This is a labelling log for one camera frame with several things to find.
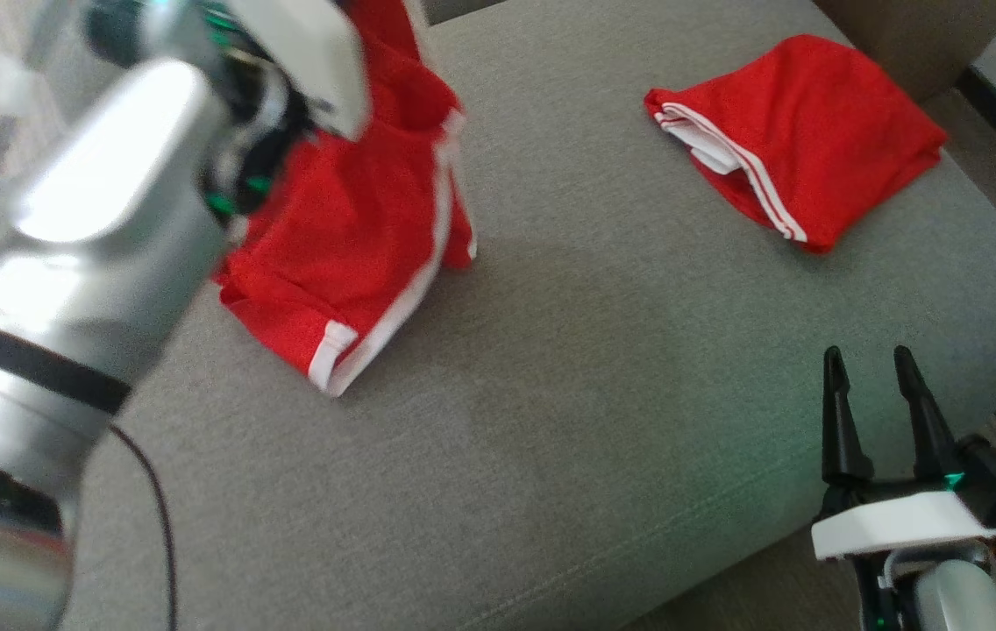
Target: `white trim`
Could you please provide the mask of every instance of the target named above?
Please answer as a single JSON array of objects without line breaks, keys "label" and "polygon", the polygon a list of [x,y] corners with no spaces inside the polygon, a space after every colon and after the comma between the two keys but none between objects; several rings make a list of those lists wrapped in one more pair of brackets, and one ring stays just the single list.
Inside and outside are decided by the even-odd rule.
[{"label": "white trim", "polygon": [[466,223],[471,227],[471,243],[466,245],[466,256],[471,257],[471,260],[475,260],[479,257],[479,233],[474,230],[474,214],[471,212],[471,207],[466,205],[466,200],[463,199],[463,188],[459,185],[459,156],[458,154],[453,156],[451,159],[451,176],[459,189],[459,205],[463,208],[463,216],[466,217]]},{"label": "white trim", "polygon": [[[329,371],[329,378],[325,380],[325,387],[319,385],[310,373],[314,372],[315,362],[309,367],[309,379],[315,383],[323,392],[329,396],[341,396],[346,388],[350,386],[362,371],[373,362],[382,348],[389,344],[389,339],[393,338],[397,329],[401,328],[405,320],[409,319],[419,303],[424,299],[431,281],[439,271],[439,262],[443,259],[447,248],[447,237],[451,233],[451,212],[452,212],[452,187],[451,187],[451,167],[455,156],[459,152],[459,129],[462,128],[465,119],[457,111],[451,112],[443,124],[445,128],[445,138],[439,141],[433,149],[435,156],[435,219],[431,225],[431,256],[426,260],[421,268],[417,269],[413,279],[393,300],[393,304],[386,308],[385,313],[378,320],[377,324],[370,329],[369,334],[358,343],[358,346],[347,355],[338,366],[333,366]],[[326,343],[319,344],[319,349]]]},{"label": "white trim", "polygon": [[763,161],[757,155],[736,144],[735,140],[729,138],[725,132],[720,131],[717,125],[712,124],[712,121],[700,112],[686,107],[686,105],[681,103],[662,103],[662,108],[671,113],[671,115],[686,117],[692,123],[699,125],[705,131],[725,141],[739,157],[740,164],[743,164],[743,170],[747,173],[748,181],[751,181],[751,188],[755,191],[755,196],[758,197],[759,205],[762,205],[767,219],[771,220],[771,224],[774,224],[776,230],[782,232],[783,237],[800,241],[803,244],[806,243],[806,231],[799,226],[798,221],[791,216],[790,211],[786,210],[786,205],[783,203],[782,197],[779,197],[779,191],[775,190],[771,176],[767,173]]},{"label": "white trim", "polygon": [[326,391],[330,386],[331,372],[334,363],[338,362],[338,356],[350,348],[350,344],[358,339],[358,331],[345,326],[342,323],[335,323],[330,320],[326,323],[326,331],[323,332],[323,339],[319,340],[318,348],[315,349],[315,356],[310,360],[310,367],[307,368],[307,379],[310,383],[317,385],[318,390]]},{"label": "white trim", "polygon": [[658,121],[658,124],[662,124],[662,123],[675,123],[675,121],[689,120],[689,119],[677,115],[674,115],[673,118],[670,118],[665,115],[665,112],[654,112],[654,120]]},{"label": "white trim", "polygon": [[662,123],[662,129],[689,145],[690,153],[701,161],[701,164],[719,175],[727,175],[738,168],[743,168],[743,162],[736,152],[731,151],[731,147],[725,141],[711,135],[694,121],[684,118],[666,121]]}]

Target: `black band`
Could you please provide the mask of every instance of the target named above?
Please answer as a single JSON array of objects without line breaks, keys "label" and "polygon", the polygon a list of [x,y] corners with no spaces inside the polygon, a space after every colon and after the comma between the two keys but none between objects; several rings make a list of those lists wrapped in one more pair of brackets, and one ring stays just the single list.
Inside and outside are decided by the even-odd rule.
[{"label": "black band", "polygon": [[120,411],[132,391],[120,379],[3,331],[0,369],[110,415]]}]

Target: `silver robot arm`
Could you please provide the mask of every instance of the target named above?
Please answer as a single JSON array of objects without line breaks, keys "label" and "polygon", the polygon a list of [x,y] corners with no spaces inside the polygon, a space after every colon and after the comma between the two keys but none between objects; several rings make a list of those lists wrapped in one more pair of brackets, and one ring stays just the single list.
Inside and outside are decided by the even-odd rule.
[{"label": "silver robot arm", "polygon": [[[360,45],[334,4],[237,8],[263,52],[246,33],[242,47],[229,43],[232,32],[215,37],[186,0],[94,3],[89,30],[108,33],[105,52],[132,68],[9,207],[0,251],[4,630],[60,624],[86,460],[221,259],[229,213],[260,201],[242,184],[277,168],[313,121],[350,137],[365,123]],[[281,19],[285,11],[297,19]],[[291,25],[314,25],[307,55],[330,57],[315,59],[313,72],[290,56]],[[118,37],[125,27],[132,39]],[[285,43],[278,64],[270,37]],[[238,75],[237,60],[259,72]]]}]

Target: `couch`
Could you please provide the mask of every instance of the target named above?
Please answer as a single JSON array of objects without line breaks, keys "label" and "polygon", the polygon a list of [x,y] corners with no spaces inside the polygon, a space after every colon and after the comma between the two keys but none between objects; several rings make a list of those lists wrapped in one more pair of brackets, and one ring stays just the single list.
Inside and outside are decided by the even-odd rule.
[{"label": "couch", "polygon": [[[896,344],[979,426],[996,211],[950,156],[815,256],[642,107],[799,32],[842,40],[810,0],[507,0],[426,29],[469,118],[477,265],[336,401],[201,292],[121,419],[169,496],[182,627],[620,627],[815,515],[832,344],[880,474],[911,460]],[[111,440],[81,536],[65,628],[161,627],[153,501]]]}]

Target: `folded red shorts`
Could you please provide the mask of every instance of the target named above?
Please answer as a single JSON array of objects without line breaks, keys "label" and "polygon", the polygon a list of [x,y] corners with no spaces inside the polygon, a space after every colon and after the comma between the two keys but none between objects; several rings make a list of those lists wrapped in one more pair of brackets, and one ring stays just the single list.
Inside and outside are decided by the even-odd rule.
[{"label": "folded red shorts", "polygon": [[651,89],[646,109],[720,195],[811,252],[831,251],[946,143],[878,65],[812,35],[697,87]]},{"label": "folded red shorts", "polygon": [[469,267],[475,251],[452,176],[459,100],[419,60],[401,0],[352,5],[373,100],[365,135],[298,145],[215,275],[251,334],[330,396],[413,315],[441,264]]}]

